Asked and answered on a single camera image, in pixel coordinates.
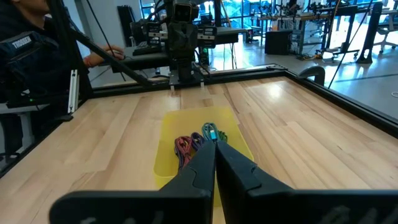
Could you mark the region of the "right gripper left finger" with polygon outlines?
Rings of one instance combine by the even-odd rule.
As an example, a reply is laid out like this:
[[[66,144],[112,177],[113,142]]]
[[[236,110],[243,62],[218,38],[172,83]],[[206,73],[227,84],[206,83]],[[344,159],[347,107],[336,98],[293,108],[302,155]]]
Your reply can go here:
[[[159,190],[85,190],[60,197],[50,223],[211,223],[216,146],[208,141]]]

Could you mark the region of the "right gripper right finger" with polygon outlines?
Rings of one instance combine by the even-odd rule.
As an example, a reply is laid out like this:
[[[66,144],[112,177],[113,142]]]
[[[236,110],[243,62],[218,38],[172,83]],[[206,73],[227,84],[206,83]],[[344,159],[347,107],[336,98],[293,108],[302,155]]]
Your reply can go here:
[[[296,190],[225,142],[216,177],[227,223],[397,223],[396,190]]]

